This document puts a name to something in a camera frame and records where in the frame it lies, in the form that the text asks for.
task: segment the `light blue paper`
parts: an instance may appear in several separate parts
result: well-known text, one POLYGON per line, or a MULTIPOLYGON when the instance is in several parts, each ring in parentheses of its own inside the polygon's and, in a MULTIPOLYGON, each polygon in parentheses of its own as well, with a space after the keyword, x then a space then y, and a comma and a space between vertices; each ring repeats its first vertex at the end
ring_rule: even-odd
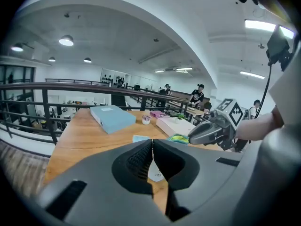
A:
POLYGON ((144 141, 144 140, 148 140, 148 139, 150 139, 150 137, 133 135, 133 142, 144 141))

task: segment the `backpack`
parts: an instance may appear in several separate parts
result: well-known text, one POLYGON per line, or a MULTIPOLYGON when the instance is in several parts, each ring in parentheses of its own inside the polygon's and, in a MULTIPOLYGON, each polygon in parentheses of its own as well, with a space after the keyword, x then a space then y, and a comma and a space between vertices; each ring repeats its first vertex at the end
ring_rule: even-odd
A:
POLYGON ((166 95, 166 90, 165 89, 161 89, 159 93, 162 94, 162 95, 166 95))
POLYGON ((250 109, 248 110, 245 110, 245 114, 244 114, 244 117, 243 117, 243 120, 249 120, 249 110, 251 110, 254 106, 252 106, 250 109))

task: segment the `yellow-green cloth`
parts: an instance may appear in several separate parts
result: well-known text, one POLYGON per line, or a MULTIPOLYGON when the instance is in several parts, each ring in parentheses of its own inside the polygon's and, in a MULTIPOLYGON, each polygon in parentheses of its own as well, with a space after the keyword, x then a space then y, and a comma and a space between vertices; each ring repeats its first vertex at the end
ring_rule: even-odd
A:
POLYGON ((181 134, 174 134, 171 137, 168 138, 168 141, 174 141, 179 142, 182 144, 188 144, 189 138, 187 136, 181 135, 181 134))

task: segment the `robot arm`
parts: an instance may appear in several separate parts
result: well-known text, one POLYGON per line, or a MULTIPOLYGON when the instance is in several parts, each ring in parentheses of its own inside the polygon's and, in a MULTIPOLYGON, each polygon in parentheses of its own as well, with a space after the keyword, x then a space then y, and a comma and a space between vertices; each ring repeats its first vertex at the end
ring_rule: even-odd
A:
POLYGON ((237 101, 226 98, 210 113, 208 121, 200 123, 189 133, 189 142, 194 145, 217 143, 223 150, 228 150, 235 146, 232 139, 243 115, 237 101))

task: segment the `light blue box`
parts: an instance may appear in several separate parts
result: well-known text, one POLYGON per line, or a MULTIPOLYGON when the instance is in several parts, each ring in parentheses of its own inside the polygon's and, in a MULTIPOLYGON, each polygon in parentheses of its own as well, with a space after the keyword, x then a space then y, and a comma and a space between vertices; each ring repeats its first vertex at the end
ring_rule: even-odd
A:
POLYGON ((94 106, 91 115, 108 134, 136 123, 136 117, 115 105, 94 106))

